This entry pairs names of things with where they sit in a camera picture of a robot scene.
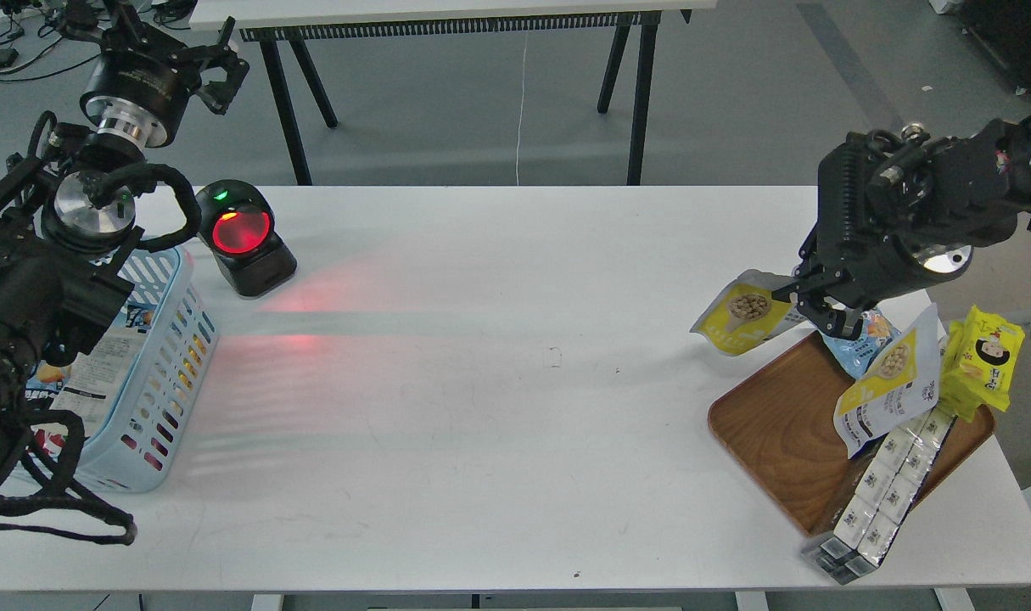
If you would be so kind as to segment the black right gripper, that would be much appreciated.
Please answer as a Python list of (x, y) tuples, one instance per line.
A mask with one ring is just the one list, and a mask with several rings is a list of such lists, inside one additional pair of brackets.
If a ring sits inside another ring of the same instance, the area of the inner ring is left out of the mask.
[(814, 227), (790, 282), (771, 297), (805, 303), (819, 332), (856, 340), (865, 310), (957, 278), (973, 248), (1015, 233), (1024, 206), (1021, 129), (851, 132), (819, 164)]

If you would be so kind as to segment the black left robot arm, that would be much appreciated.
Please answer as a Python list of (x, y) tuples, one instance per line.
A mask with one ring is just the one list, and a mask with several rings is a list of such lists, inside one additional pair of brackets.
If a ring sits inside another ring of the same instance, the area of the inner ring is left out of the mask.
[(273, 219), (263, 212), (255, 228), (240, 224), (235, 209), (201, 204), (179, 170), (145, 159), (172, 142), (191, 97), (227, 112), (250, 70), (231, 44), (233, 16), (217, 43), (189, 47), (127, 1), (104, 6), (105, 30), (85, 1), (66, 4), (59, 30), (100, 49), (81, 100), (86, 125), (42, 113), (0, 179), (0, 530), (73, 510), (120, 529), (86, 541), (130, 545), (131, 514), (77, 480), (81, 419), (29, 406), (26, 384), (38, 364), (71, 364), (103, 339), (134, 288), (120, 275), (132, 252), (200, 236), (214, 254), (255, 254)]

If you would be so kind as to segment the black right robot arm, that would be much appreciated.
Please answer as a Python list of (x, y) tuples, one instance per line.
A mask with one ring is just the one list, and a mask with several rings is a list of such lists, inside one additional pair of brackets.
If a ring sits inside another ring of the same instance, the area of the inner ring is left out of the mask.
[(865, 311), (961, 277), (1022, 213), (1031, 216), (1031, 116), (988, 121), (970, 137), (934, 138), (917, 123), (850, 132), (819, 163), (814, 227), (772, 297), (855, 339)]

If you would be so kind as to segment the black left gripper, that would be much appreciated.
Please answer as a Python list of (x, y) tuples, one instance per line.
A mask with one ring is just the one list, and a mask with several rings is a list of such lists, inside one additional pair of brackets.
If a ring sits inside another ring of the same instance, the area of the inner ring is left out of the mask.
[[(66, 1), (59, 31), (70, 40), (100, 49), (81, 111), (100, 134), (131, 140), (139, 149), (174, 142), (191, 97), (213, 115), (224, 115), (235, 99), (250, 63), (232, 44), (236, 20), (221, 24), (213, 45), (186, 46), (138, 15), (128, 1), (104, 1), (108, 27), (100, 27), (89, 1)], [(224, 80), (205, 82), (205, 70), (224, 70)]]

